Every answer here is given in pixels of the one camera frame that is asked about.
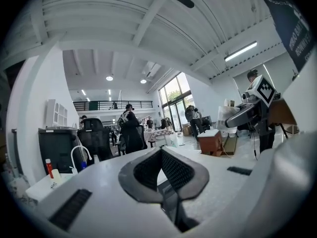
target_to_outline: black chair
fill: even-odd
[[[90,155],[97,155],[99,160],[104,161],[112,159],[113,155],[110,149],[109,129],[104,128],[102,122],[97,118],[89,118],[83,120],[84,127],[78,131],[78,137],[85,146]]]
[[[202,127],[204,128],[204,130],[210,129],[210,126],[211,126],[211,118],[210,118],[210,116],[203,117],[202,118]]]
[[[137,130],[138,130],[140,137],[142,138],[142,142],[143,142],[142,150],[147,149],[148,146],[147,146],[145,139],[144,139],[144,127],[142,125],[137,126]]]

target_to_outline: window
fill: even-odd
[[[162,89],[160,89],[159,94],[160,94],[160,99],[162,101],[162,105],[167,103],[166,94],[165,94],[165,88],[164,87]]]
[[[167,100],[172,101],[176,97],[181,95],[179,85],[177,82],[177,79],[174,78],[172,81],[170,81],[167,85],[165,85],[165,90],[167,94]]]
[[[185,101],[185,107],[188,108],[189,105],[194,106],[194,98],[193,95],[188,95],[187,97],[184,98]]]
[[[188,82],[187,82],[187,78],[185,73],[181,73],[177,76],[179,85],[180,85],[180,89],[182,90],[182,93],[186,93],[190,90]]]

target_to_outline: black vent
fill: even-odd
[[[134,177],[142,185],[156,191],[158,186],[158,174],[161,168],[161,154],[158,151],[151,157],[140,162],[134,169]]]
[[[195,174],[192,167],[165,152],[162,152],[162,169],[176,191],[187,184]]]
[[[50,221],[59,228],[67,230],[91,194],[92,193],[86,189],[77,190],[50,218]]]

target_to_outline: glass door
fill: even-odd
[[[181,127],[180,127],[180,124],[179,124],[179,117],[178,117],[176,104],[170,105],[169,107],[170,107],[170,111],[171,111],[171,114],[172,114],[172,122],[174,124],[174,130],[175,131],[180,131]]]
[[[188,123],[187,119],[185,117],[185,107],[184,107],[183,100],[177,102],[176,107],[177,107],[178,116],[180,118],[180,123],[181,123],[180,125],[181,125],[181,127],[183,127],[182,124]]]

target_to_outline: cardboard box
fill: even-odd
[[[192,129],[190,127],[184,127],[183,128],[183,134],[184,136],[189,136],[192,134]]]

